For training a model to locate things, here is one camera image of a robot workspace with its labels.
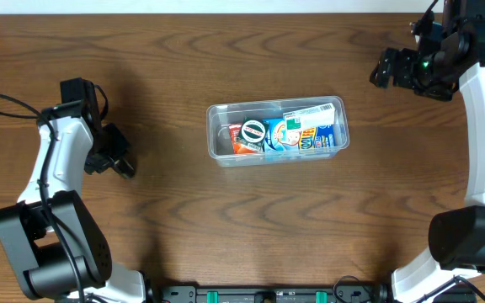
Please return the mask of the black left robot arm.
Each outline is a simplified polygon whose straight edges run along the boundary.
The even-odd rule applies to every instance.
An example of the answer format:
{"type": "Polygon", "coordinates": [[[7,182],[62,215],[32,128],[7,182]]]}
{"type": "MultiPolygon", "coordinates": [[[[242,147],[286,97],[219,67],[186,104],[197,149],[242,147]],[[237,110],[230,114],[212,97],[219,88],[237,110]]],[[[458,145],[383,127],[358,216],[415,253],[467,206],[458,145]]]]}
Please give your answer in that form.
{"type": "Polygon", "coordinates": [[[109,244],[81,199],[83,175],[135,174],[130,144],[104,125],[101,87],[62,81],[61,104],[35,112],[40,149],[15,205],[0,209],[0,242],[24,295],[55,302],[145,302],[144,275],[113,262],[109,244]]]}

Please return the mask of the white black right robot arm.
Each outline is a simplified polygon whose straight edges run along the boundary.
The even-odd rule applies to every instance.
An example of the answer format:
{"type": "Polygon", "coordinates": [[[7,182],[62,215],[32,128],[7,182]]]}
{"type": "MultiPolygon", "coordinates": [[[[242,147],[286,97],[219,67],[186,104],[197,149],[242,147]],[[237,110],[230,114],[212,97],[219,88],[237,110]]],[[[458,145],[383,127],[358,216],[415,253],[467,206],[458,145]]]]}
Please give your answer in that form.
{"type": "Polygon", "coordinates": [[[462,96],[467,121],[469,177],[462,208],[435,215],[428,246],[392,272],[378,290],[382,302],[478,300],[472,280],[485,274],[485,0],[447,0],[440,22],[432,10],[411,23],[415,49],[388,48],[370,75],[442,102],[462,96]]]}

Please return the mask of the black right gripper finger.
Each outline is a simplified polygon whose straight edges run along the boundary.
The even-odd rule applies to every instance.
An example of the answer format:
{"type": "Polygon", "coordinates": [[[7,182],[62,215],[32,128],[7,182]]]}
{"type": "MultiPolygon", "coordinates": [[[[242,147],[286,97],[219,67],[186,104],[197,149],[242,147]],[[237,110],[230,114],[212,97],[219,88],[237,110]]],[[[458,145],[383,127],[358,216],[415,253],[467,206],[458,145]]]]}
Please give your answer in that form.
{"type": "Polygon", "coordinates": [[[387,88],[394,71],[397,49],[386,48],[372,71],[369,81],[377,88],[387,88]]]}
{"type": "Polygon", "coordinates": [[[414,89],[413,65],[418,59],[415,50],[401,49],[397,52],[393,64],[392,84],[395,87],[414,89]]]}

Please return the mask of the red medicine box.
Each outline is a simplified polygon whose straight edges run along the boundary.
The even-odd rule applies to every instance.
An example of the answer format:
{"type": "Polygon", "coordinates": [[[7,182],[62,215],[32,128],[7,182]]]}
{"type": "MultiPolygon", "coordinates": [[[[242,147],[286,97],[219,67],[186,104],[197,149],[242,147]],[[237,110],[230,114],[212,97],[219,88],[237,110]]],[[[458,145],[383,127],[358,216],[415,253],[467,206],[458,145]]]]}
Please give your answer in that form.
{"type": "Polygon", "coordinates": [[[236,154],[248,154],[248,153],[255,153],[254,150],[248,149],[247,147],[243,146],[240,142],[237,141],[239,132],[241,130],[242,124],[241,123],[234,123],[228,125],[229,135],[232,141],[233,151],[236,154]]]}

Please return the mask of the white capped dark bottle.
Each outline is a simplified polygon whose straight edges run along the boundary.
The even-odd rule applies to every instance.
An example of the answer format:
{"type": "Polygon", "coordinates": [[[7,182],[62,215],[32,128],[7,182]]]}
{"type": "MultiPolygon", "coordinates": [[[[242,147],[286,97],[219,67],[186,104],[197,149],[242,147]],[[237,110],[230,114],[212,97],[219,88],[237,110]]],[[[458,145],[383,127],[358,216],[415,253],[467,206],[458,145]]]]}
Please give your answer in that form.
{"type": "Polygon", "coordinates": [[[114,162],[113,169],[125,179],[130,179],[135,176],[136,170],[134,166],[125,158],[121,158],[114,162]]]}

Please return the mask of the white green box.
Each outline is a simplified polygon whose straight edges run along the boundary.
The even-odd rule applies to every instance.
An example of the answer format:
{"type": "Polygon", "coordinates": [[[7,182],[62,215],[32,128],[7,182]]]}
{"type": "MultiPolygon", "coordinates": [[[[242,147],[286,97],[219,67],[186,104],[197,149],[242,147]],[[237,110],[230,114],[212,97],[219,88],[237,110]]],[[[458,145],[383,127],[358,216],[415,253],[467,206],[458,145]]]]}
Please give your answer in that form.
{"type": "Polygon", "coordinates": [[[307,130],[324,125],[332,125],[335,120],[335,108],[332,103],[313,106],[283,113],[288,130],[307,130]]]}

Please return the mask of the small green square box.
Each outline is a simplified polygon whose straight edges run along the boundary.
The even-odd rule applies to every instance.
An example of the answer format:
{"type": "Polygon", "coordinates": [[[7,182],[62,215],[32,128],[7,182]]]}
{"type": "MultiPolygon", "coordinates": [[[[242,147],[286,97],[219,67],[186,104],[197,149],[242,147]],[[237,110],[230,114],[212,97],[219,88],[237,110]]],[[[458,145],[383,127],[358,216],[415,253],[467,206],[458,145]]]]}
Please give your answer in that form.
{"type": "Polygon", "coordinates": [[[242,123],[237,141],[248,149],[261,152],[269,130],[269,123],[264,120],[245,119],[242,123]]]}

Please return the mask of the blue cool fever box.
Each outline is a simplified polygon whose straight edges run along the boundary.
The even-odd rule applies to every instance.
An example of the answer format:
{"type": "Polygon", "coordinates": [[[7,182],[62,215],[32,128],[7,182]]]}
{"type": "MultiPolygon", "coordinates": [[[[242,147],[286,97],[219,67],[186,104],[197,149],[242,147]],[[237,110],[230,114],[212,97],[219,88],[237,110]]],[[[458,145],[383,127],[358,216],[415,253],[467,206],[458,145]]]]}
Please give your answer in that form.
{"type": "Polygon", "coordinates": [[[265,152],[288,152],[335,146],[333,126],[323,125],[306,130],[287,130],[282,119],[267,119],[265,152]]]}

